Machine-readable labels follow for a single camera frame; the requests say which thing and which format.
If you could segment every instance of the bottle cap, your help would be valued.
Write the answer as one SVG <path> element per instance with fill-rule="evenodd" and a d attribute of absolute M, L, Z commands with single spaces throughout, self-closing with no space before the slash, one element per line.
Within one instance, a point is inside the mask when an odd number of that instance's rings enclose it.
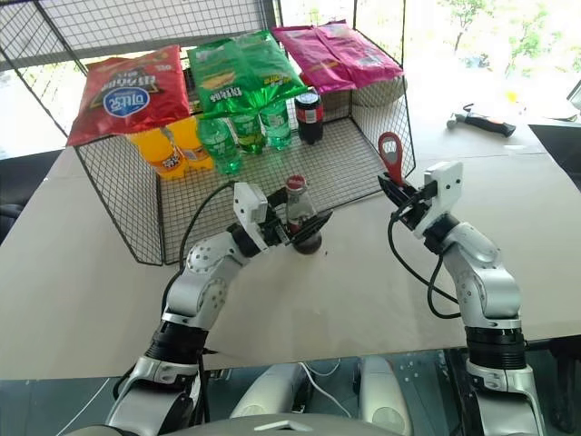
<path fill-rule="evenodd" d="M 287 189 L 289 191 L 300 191 L 307 186 L 307 181 L 300 174 L 294 174 L 287 179 Z"/>

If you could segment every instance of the metal wire basket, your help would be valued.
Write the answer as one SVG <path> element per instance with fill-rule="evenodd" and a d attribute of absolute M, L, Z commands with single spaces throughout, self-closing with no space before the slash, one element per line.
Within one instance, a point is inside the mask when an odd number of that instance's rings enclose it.
<path fill-rule="evenodd" d="M 181 0 L 123 0 L 106 2 L 59 0 L 51 3 L 14 3 L 0 6 L 0 70 L 20 74 L 34 64 L 75 65 L 84 73 L 81 58 L 152 50 L 168 44 L 194 46 L 274 25 L 324 24 L 347 19 L 353 28 L 369 24 L 361 17 L 388 10 L 390 33 L 369 25 L 369 39 L 400 65 L 403 60 L 405 3 L 401 0 L 341 1 L 315 14 L 317 2 L 223 0 L 184 3 Z M 123 16 L 118 20 L 116 13 Z M 29 26 L 41 31 L 34 32 Z M 192 84 L 186 65 L 186 83 Z M 58 118 L 51 102 L 36 93 L 57 125 L 67 131 L 72 120 Z M 190 86 L 190 97 L 195 98 Z M 302 144 L 293 134 L 291 146 L 267 150 L 261 156 L 244 156 L 238 180 L 257 183 L 265 193 L 280 188 L 294 173 L 303 174 L 319 210 L 352 202 L 379 190 L 377 175 L 383 170 L 377 141 L 386 131 L 396 133 L 404 146 L 403 171 L 415 168 L 409 126 L 406 82 L 403 77 L 355 91 L 326 94 L 323 140 Z M 297 123 L 294 104 L 287 102 L 291 128 Z M 122 136 L 112 136 L 76 148 L 77 155 L 103 206 L 127 247 L 139 263 L 161 265 L 178 261 L 183 233 L 196 208 L 226 177 L 216 172 L 189 171 L 183 179 L 160 179 Z M 231 195 L 219 194 L 204 210 L 189 237 L 189 244 L 224 230 L 235 221 Z"/>

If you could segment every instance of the table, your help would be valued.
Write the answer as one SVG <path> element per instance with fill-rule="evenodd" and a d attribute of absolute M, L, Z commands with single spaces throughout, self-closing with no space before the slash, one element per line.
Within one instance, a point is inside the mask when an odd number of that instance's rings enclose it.
<path fill-rule="evenodd" d="M 575 186 L 524 125 L 508 142 L 475 130 L 431 131 L 415 135 L 418 169 L 409 180 L 421 184 L 425 168 L 459 157 L 465 185 L 454 214 L 502 247 L 523 291 L 526 337 L 581 333 Z M 220 354 L 208 367 L 464 344 L 461 322 L 431 316 L 424 286 L 389 252 L 394 209 L 375 195 L 339 208 L 315 255 L 290 247 L 259 255 L 231 286 L 208 340 Z M 434 256 L 401 226 L 394 234 L 427 277 Z M 135 262 L 74 151 L 65 150 L 0 247 L 0 379 L 121 374 L 147 348 L 174 272 Z M 446 274 L 438 283 L 451 290 Z"/>

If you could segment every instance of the red chip bag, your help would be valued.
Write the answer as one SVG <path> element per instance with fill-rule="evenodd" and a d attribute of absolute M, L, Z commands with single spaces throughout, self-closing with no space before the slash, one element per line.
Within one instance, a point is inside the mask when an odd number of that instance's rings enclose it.
<path fill-rule="evenodd" d="M 178 45 L 87 66 L 83 99 L 67 145 L 107 134 L 135 134 L 190 116 Z"/>

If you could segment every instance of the plastic bag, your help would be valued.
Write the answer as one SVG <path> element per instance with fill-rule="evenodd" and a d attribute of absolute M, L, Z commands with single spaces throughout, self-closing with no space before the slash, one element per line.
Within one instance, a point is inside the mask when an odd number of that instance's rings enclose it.
<path fill-rule="evenodd" d="M 272 29 L 320 94 L 362 88 L 403 70 L 345 21 Z"/>
<path fill-rule="evenodd" d="M 269 31 L 200 45 L 188 57 L 207 118 L 256 114 L 307 90 Z"/>
<path fill-rule="evenodd" d="M 67 145 L 107 134 L 134 134 L 190 116 L 178 45 L 87 66 L 79 114 Z"/>

